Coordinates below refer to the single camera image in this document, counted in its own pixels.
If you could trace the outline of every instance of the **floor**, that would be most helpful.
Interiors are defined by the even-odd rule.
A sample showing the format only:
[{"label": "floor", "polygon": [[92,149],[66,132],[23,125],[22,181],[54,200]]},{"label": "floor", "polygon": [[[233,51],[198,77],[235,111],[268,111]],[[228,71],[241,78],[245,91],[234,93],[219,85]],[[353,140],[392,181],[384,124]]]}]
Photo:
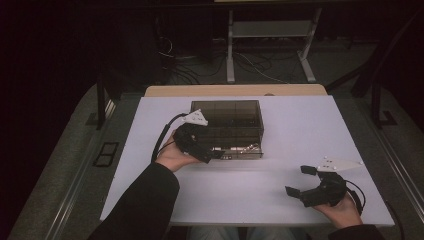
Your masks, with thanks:
[{"label": "floor", "polygon": [[[375,49],[375,44],[357,44],[348,49],[348,43],[344,39],[313,43],[308,59],[317,83],[330,84],[364,63]],[[212,60],[198,59],[188,51],[181,51],[176,64],[167,66],[168,84],[227,84],[222,45],[222,40],[217,39]],[[301,39],[236,42],[235,84],[307,84],[296,57],[301,47]],[[422,201],[420,191],[424,189],[421,174],[424,135],[387,91],[383,91],[382,111],[390,112],[396,125],[376,129],[369,118],[369,94],[359,99],[350,94],[354,81],[352,79],[329,94],[335,98],[380,194],[394,210],[392,216],[396,226],[381,228],[381,232],[388,240],[400,239],[402,232],[405,239],[422,239],[424,218],[415,202]],[[124,94],[120,101],[109,106],[105,125],[96,130],[96,87],[86,93],[9,239],[87,238],[99,223],[132,117],[142,96],[143,93],[137,92]],[[104,142],[119,143],[116,156],[110,167],[93,167],[92,161]],[[395,169],[408,175],[400,175]],[[333,230],[330,225],[306,228],[314,240],[327,239],[327,234]],[[184,228],[171,228],[168,239],[183,239],[184,231]]]}]

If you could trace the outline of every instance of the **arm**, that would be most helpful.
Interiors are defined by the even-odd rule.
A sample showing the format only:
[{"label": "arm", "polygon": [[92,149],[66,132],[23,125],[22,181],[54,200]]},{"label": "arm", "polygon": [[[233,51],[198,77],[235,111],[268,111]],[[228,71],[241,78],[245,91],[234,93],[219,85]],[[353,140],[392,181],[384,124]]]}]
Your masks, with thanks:
[{"label": "arm", "polygon": [[347,193],[334,207],[323,204],[314,208],[329,218],[338,229],[328,236],[330,240],[384,240],[384,237],[374,225],[362,223],[355,203]]},{"label": "arm", "polygon": [[179,184],[173,174],[199,162],[171,143],[119,199],[89,239],[161,239],[169,224]]}]

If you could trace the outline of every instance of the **black sleeve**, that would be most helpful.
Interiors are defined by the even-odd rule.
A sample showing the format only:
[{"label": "black sleeve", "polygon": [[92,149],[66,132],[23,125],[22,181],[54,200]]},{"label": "black sleeve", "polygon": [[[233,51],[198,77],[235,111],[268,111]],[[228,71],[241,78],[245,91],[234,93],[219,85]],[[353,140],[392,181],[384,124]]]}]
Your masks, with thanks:
[{"label": "black sleeve", "polygon": [[150,164],[89,239],[161,239],[180,186],[166,167]]},{"label": "black sleeve", "polygon": [[357,225],[343,228],[331,233],[330,240],[384,240],[383,235],[374,225]]}]

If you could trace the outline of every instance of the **white tag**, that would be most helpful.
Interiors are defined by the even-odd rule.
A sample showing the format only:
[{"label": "white tag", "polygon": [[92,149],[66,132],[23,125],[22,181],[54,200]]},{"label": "white tag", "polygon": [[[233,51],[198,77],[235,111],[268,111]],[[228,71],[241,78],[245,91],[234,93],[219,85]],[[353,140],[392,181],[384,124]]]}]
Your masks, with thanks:
[{"label": "white tag", "polygon": [[200,109],[190,113],[189,115],[183,117],[183,122],[207,126],[208,121],[206,121]]},{"label": "white tag", "polygon": [[339,172],[347,169],[364,166],[364,162],[352,162],[335,158],[324,157],[321,165],[317,167],[318,172]]}]

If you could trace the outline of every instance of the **dark background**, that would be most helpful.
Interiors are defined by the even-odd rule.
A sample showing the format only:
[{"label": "dark background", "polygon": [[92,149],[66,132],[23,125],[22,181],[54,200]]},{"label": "dark background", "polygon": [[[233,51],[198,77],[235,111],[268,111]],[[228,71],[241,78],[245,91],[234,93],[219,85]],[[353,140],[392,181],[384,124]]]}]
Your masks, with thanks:
[{"label": "dark background", "polygon": [[[317,40],[379,39],[405,20],[398,19],[402,9],[386,4],[325,8]],[[378,78],[424,130],[423,15],[404,34]],[[123,91],[165,84],[156,49],[160,34],[207,58],[212,38],[226,37],[226,23],[222,11],[100,14],[87,13],[80,1],[2,1],[0,239],[8,236],[75,106],[99,76],[115,99]]]}]

